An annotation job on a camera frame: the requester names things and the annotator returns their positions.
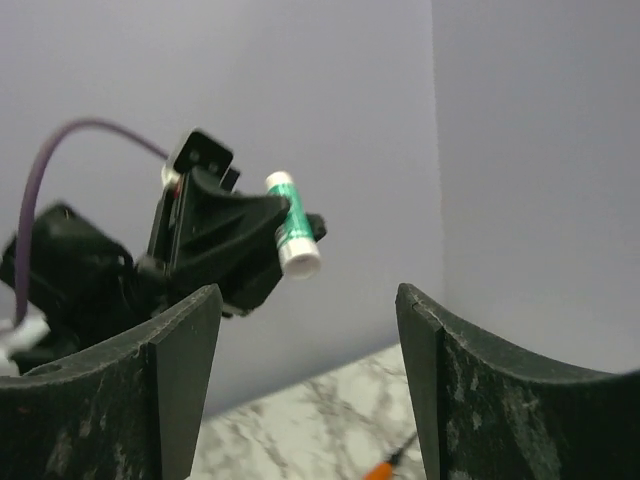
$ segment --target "robotic hand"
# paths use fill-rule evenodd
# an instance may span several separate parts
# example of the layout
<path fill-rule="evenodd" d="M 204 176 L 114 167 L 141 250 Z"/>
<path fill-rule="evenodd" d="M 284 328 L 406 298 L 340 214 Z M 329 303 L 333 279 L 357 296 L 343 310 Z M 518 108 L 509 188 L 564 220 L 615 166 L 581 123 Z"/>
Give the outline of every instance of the robotic hand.
<path fill-rule="evenodd" d="M 149 246 L 129 252 L 64 203 L 33 224 L 29 301 L 50 333 L 0 378 L 7 479 L 183 480 L 191 471 L 221 316 L 245 316 L 282 277 L 289 201 L 245 196 L 232 152 L 188 135 Z M 325 225 L 308 215 L 316 241 Z M 15 288 L 16 238 L 0 280 Z"/>

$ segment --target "green and white tube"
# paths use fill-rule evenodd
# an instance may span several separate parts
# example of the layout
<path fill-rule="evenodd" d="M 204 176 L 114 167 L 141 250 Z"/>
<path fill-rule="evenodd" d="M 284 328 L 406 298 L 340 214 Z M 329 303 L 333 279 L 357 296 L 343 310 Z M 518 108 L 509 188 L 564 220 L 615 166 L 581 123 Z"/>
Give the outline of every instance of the green and white tube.
<path fill-rule="evenodd" d="M 291 204 L 286 220 L 276 231 L 282 273 L 296 280 L 309 278 L 320 270 L 320 252 L 293 178 L 287 172 L 275 172 L 265 184 L 268 194 L 287 197 Z"/>

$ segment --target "marble vein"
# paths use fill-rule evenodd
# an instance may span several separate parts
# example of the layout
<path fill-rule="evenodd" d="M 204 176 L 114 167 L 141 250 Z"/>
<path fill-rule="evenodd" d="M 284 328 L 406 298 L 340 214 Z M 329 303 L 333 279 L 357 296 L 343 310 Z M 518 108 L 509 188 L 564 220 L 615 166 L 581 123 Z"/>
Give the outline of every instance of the marble vein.
<path fill-rule="evenodd" d="M 359 479 L 414 431 L 396 345 L 206 421 L 190 480 Z M 417 442 L 396 478 L 426 478 Z"/>

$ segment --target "orange handle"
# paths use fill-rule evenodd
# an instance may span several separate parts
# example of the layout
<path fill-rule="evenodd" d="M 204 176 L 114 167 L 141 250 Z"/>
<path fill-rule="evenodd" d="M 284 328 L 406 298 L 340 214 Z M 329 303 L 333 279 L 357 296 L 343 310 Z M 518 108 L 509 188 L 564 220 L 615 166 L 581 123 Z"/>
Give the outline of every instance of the orange handle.
<path fill-rule="evenodd" d="M 393 477 L 393 468 L 387 462 L 381 463 L 376 468 L 367 473 L 363 480 L 389 480 Z"/>

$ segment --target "wire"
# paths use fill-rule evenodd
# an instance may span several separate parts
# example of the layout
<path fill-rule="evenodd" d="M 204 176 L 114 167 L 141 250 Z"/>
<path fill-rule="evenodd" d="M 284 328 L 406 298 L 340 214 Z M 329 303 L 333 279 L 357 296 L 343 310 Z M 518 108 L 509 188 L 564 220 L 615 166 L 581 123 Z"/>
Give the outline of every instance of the wire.
<path fill-rule="evenodd" d="M 22 197 L 22 206 L 20 208 L 20 219 L 18 221 L 18 232 L 16 234 L 16 250 L 15 250 L 15 313 L 13 326 L 11 330 L 15 330 L 24 321 L 27 314 L 29 303 L 29 270 L 31 256 L 31 235 L 33 232 L 33 223 L 35 221 L 36 202 L 38 193 L 42 185 L 44 172 L 49 164 L 49 160 L 53 156 L 56 148 L 62 141 L 78 130 L 85 128 L 97 128 L 106 130 L 111 133 L 118 134 L 133 143 L 145 148 L 149 152 L 166 159 L 167 152 L 155 145 L 153 142 L 138 135 L 127 127 L 110 120 L 101 118 L 79 118 L 66 123 L 54 131 L 51 136 L 42 144 L 38 154 L 36 155 L 27 184 L 24 188 Z"/>

